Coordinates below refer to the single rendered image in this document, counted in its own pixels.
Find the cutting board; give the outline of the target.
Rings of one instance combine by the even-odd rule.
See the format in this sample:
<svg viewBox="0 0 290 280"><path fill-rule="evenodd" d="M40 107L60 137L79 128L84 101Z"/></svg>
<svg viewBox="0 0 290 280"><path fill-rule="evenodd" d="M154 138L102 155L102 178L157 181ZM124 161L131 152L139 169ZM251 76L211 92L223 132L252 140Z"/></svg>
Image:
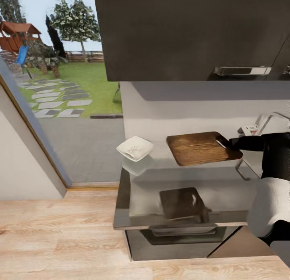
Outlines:
<svg viewBox="0 0 290 280"><path fill-rule="evenodd" d="M179 166L241 159L240 150L221 145L228 142L219 132L201 132L166 137L166 142Z"/></svg>

